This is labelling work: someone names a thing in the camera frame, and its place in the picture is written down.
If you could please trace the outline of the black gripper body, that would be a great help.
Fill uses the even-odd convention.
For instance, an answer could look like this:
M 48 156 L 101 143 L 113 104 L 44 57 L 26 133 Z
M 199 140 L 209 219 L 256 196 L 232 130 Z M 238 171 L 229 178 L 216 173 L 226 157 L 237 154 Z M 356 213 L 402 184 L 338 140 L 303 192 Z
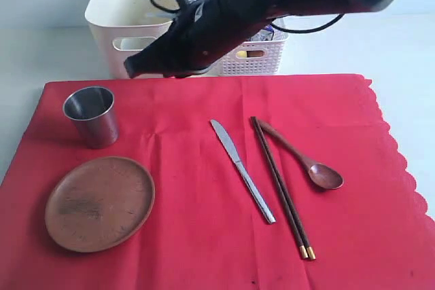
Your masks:
M 272 22 L 280 0 L 177 0 L 168 33 L 187 70 L 211 66 Z

